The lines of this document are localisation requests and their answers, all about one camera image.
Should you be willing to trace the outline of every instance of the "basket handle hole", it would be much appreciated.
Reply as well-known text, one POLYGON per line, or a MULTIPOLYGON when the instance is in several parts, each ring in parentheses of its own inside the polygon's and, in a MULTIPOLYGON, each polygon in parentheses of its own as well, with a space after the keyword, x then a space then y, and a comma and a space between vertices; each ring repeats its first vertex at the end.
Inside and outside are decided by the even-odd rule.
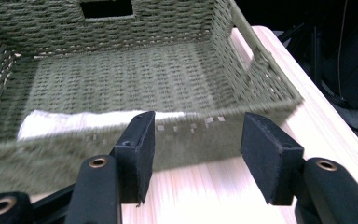
POLYGON ((131 0, 88 1, 80 3, 86 19, 123 17, 133 14, 131 0))

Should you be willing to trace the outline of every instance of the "wooden table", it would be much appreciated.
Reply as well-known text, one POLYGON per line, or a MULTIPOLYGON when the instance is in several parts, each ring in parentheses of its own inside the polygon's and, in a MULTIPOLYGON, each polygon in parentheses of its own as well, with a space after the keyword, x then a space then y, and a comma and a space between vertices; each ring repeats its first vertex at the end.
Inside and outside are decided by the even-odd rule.
MULTIPOLYGON (((305 159, 339 162, 358 182, 358 138, 277 37, 265 27, 254 30, 304 98, 282 128, 305 148, 305 159)), ((237 30, 232 38, 248 57, 237 30)), ((122 208, 124 223, 296 223, 293 206, 266 205, 242 158, 154 173, 145 204, 122 208)))

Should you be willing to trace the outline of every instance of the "white cloth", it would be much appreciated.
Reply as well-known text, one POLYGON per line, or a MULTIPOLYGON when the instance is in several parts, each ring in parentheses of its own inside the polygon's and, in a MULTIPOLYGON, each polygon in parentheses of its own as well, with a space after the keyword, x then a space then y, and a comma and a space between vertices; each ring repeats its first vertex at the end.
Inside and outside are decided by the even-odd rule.
MULTIPOLYGON (((18 140, 36 138, 56 133, 67 133, 78 130, 102 128, 114 125, 130 123, 133 117, 145 111, 116 111, 103 114, 79 113, 79 114, 55 114, 46 111, 35 110, 29 114, 20 126, 17 135, 18 140)), ((156 119, 178 118, 184 116, 184 112, 156 113, 156 119)))

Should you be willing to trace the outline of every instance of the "woven basket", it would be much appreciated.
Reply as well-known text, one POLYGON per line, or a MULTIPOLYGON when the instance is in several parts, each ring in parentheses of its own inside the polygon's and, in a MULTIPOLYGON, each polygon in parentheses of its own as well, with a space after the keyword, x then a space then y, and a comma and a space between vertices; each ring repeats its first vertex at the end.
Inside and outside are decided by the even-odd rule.
POLYGON ((161 170, 240 155, 244 112, 280 122, 301 101, 232 0, 132 0, 132 15, 94 19, 80 3, 0 1, 0 191, 73 183, 125 128, 16 141, 35 109, 188 112, 157 123, 161 170), (234 25, 254 53, 249 66, 234 25))

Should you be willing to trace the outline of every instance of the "clamp jaw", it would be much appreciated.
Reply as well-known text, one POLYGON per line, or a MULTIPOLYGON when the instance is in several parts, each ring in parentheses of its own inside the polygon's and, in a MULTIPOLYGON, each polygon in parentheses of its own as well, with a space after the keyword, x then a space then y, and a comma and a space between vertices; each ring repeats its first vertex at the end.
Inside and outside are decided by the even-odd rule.
POLYGON ((122 223, 122 203, 144 203, 155 152, 155 112, 132 119, 109 155, 86 159, 75 184, 31 204, 0 194, 0 223, 122 223))
POLYGON ((304 148, 271 120, 245 114, 241 154, 267 203, 291 205, 297 223, 358 223, 358 184, 340 164, 303 160, 304 148))

